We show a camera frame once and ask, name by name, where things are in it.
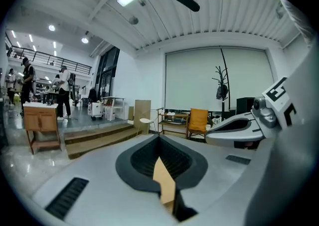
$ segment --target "man in white shirt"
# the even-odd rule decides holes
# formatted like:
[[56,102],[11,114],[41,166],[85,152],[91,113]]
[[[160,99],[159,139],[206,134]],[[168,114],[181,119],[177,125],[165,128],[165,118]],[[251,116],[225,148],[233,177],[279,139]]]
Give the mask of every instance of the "man in white shirt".
[[9,77],[6,80],[6,82],[7,82],[8,97],[9,97],[10,106],[14,106],[14,104],[13,104],[14,92],[11,91],[11,89],[14,89],[15,74],[14,74],[14,71],[12,68],[10,69]]
[[70,72],[66,66],[61,67],[62,77],[59,82],[59,95],[58,95],[58,120],[63,120],[63,104],[66,107],[67,118],[71,116],[71,108],[69,103],[70,87],[68,80],[70,79]]

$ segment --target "speaker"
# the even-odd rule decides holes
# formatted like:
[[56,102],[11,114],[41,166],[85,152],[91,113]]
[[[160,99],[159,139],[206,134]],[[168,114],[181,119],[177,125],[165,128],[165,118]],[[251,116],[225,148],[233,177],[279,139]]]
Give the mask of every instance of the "speaker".
[[245,112],[250,112],[254,105],[254,97],[243,97],[237,98],[237,109],[236,114],[242,114]]

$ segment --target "wooden step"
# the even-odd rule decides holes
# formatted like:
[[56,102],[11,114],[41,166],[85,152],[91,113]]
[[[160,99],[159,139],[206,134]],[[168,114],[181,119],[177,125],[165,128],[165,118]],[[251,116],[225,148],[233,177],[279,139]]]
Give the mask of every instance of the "wooden step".
[[92,139],[97,139],[109,135],[113,135],[125,130],[133,129],[134,125],[125,123],[114,125],[106,128],[97,128],[97,129],[90,129],[78,132],[70,132],[64,134],[64,141],[65,144],[75,144],[79,142],[84,142]]
[[136,128],[131,128],[113,135],[96,138],[93,140],[79,142],[74,144],[66,145],[66,151],[68,153],[69,159],[73,160],[79,158],[83,154],[93,151],[95,149],[117,144],[133,137],[136,137],[138,130]]

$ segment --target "railing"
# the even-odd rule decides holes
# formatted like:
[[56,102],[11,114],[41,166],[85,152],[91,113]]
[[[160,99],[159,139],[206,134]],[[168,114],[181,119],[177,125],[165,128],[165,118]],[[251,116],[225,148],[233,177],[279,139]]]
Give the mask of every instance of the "railing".
[[23,59],[27,57],[29,61],[61,67],[65,65],[69,70],[84,74],[90,74],[91,66],[80,64],[71,60],[63,59],[61,57],[53,56],[40,51],[33,51],[28,48],[19,48],[12,46],[8,52],[8,57]]

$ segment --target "wooden chair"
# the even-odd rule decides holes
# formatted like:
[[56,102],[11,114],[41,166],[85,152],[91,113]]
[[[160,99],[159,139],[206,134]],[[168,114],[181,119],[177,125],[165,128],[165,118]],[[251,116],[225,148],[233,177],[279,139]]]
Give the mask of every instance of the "wooden chair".
[[[191,122],[191,113],[190,113],[190,115],[189,115],[189,123],[190,123],[190,122]],[[205,130],[205,131],[194,130],[194,129],[191,128],[191,126],[190,126],[189,123],[188,123],[188,132],[189,132],[189,135],[188,135],[187,139],[190,140],[190,138],[191,138],[192,135],[200,135],[200,136],[205,137],[205,134],[206,134],[206,132],[207,132],[206,130]],[[207,125],[207,124],[209,124],[210,127],[212,127],[212,126],[214,125],[214,124],[213,124],[213,121],[211,120],[211,118],[208,117],[208,115],[207,115],[207,123],[206,123],[206,125]]]

